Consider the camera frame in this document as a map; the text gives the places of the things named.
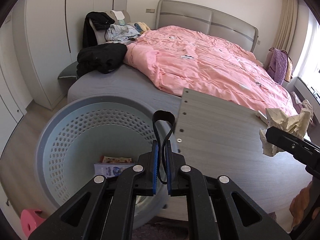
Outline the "person's right hand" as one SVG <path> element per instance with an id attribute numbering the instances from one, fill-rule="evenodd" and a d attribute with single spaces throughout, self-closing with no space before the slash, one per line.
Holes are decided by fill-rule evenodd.
<path id="1" fill-rule="evenodd" d="M 310 202 L 311 186 L 312 182 L 310 182 L 307 187 L 301 189 L 299 194 L 295 196 L 290 204 L 289 211 L 293 217 L 293 221 L 291 224 L 292 228 L 298 226 L 303 220 L 304 211 L 306 210 Z"/>

